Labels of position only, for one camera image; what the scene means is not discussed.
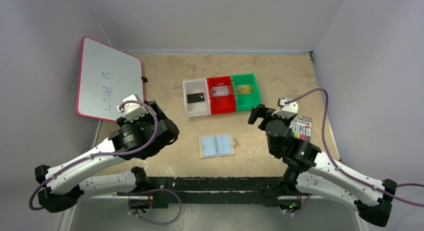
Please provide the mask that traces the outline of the beige leather card holder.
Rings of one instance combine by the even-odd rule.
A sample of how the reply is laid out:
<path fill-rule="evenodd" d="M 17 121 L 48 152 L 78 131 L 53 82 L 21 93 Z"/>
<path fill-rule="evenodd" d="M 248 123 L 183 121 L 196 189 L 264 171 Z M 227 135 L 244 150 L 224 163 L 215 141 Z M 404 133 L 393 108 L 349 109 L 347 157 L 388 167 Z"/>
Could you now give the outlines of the beige leather card holder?
<path fill-rule="evenodd" d="M 200 159 L 234 156 L 235 140 L 229 133 L 201 136 L 198 138 Z"/>

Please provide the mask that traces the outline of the pack of coloured markers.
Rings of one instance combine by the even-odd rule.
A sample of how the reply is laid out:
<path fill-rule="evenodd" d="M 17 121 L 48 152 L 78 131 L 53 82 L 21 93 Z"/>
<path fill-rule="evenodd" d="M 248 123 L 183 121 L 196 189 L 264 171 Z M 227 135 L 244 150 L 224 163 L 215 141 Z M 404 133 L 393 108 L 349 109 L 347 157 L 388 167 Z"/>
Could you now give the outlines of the pack of coloured markers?
<path fill-rule="evenodd" d="M 312 119 L 306 116 L 297 116 L 295 117 L 290 124 L 292 133 L 295 138 L 311 141 L 312 134 Z"/>

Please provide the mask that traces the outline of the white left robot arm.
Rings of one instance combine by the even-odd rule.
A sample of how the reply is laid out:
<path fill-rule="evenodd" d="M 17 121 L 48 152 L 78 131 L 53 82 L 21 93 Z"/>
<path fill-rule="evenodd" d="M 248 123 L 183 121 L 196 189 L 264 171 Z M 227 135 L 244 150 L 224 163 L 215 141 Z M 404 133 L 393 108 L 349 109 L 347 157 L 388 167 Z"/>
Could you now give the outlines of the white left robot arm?
<path fill-rule="evenodd" d="M 97 146 L 66 163 L 35 168 L 39 186 L 28 201 L 32 211 L 58 213 L 98 195 L 148 191 L 151 185 L 142 167 L 121 174 L 96 174 L 132 159 L 157 155 L 176 142 L 180 131 L 155 101 L 125 101 L 118 110 L 119 129 Z"/>

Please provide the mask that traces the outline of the green plastic bin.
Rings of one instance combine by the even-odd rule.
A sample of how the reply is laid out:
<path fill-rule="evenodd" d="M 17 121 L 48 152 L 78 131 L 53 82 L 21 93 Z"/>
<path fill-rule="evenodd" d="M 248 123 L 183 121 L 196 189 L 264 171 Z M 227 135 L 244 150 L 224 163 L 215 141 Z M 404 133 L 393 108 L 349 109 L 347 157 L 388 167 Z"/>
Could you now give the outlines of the green plastic bin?
<path fill-rule="evenodd" d="M 253 73 L 231 75 L 236 111 L 248 111 L 261 103 L 261 92 Z"/>

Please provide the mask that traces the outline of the white plastic bin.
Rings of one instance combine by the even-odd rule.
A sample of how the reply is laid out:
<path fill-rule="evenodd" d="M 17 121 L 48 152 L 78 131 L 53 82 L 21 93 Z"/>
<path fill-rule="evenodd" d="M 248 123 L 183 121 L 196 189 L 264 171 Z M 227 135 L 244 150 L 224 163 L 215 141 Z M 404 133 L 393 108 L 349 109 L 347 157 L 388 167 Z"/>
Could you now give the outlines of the white plastic bin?
<path fill-rule="evenodd" d="M 182 82 L 185 113 L 189 118 L 212 114 L 206 78 Z"/>

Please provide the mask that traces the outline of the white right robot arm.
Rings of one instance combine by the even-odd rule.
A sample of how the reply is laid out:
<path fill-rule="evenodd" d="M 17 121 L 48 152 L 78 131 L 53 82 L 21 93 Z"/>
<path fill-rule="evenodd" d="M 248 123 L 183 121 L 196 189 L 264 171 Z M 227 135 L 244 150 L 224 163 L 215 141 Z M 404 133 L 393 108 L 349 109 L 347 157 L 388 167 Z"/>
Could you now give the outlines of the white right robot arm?
<path fill-rule="evenodd" d="M 265 132 L 269 153 L 287 165 L 281 179 L 282 188 L 320 196 L 339 202 L 366 222 L 385 227 L 388 224 L 397 183 L 366 176 L 348 166 L 331 160 L 318 146 L 297 138 L 290 128 L 295 109 L 280 110 L 263 104 L 250 111 L 248 124 L 258 118 L 258 128 Z"/>

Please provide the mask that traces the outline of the red plastic bin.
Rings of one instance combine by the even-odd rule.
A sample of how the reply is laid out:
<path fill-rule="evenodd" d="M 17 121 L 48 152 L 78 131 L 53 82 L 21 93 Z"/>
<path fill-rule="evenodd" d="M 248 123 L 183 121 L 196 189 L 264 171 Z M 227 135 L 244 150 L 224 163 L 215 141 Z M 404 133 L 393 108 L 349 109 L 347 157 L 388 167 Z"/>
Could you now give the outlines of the red plastic bin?
<path fill-rule="evenodd" d="M 236 111 L 236 97 L 230 76 L 209 77 L 206 79 L 212 115 Z"/>

